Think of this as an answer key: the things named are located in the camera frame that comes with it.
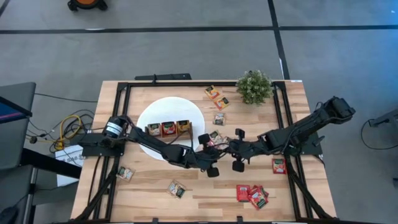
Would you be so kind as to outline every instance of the small succulent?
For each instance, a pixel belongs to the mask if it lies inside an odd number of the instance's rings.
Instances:
[[[248,71],[236,83],[243,103],[260,105],[272,96],[271,79],[260,70]]]

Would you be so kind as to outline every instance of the wooden table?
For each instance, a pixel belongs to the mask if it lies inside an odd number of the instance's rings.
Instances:
[[[103,82],[95,113],[93,128],[104,127],[111,116],[117,81]],[[286,81],[287,94],[293,120],[296,122],[310,113],[303,83]],[[235,128],[246,132],[247,141],[255,141],[258,134],[277,129],[274,100],[268,99],[262,106],[245,105],[236,93],[236,87],[217,86],[217,89],[231,102],[223,110],[227,114],[226,126],[212,124],[217,108],[205,95],[201,87],[133,87],[128,108],[128,115],[136,123],[144,109],[155,100],[166,96],[179,96],[196,104],[205,117],[206,132],[218,130],[221,135],[235,138]],[[279,94],[280,107],[284,117],[285,109]],[[112,222],[150,222],[159,218],[160,222],[195,222],[195,221],[236,221],[241,215],[245,221],[295,220],[289,184],[286,175],[273,174],[272,158],[279,156],[257,156],[246,165],[243,173],[232,170],[234,159],[222,158],[216,166],[220,176],[208,178],[198,169],[183,169],[171,166],[148,156],[138,144],[127,143],[121,165],[136,170],[130,182],[118,179],[114,196]],[[87,205],[88,192],[97,158],[88,158],[81,172],[80,182],[73,206],[72,218],[78,216]],[[313,156],[302,156],[303,168],[309,191],[318,203],[330,215],[335,216],[328,180],[323,165]],[[102,161],[99,162],[93,195],[98,188]],[[173,179],[186,186],[182,199],[176,199],[166,193]],[[270,193],[269,203],[260,211],[250,203],[236,201],[237,184],[260,184]],[[305,217],[302,194],[297,189],[300,210]],[[104,217],[107,196],[104,196],[99,217]]]

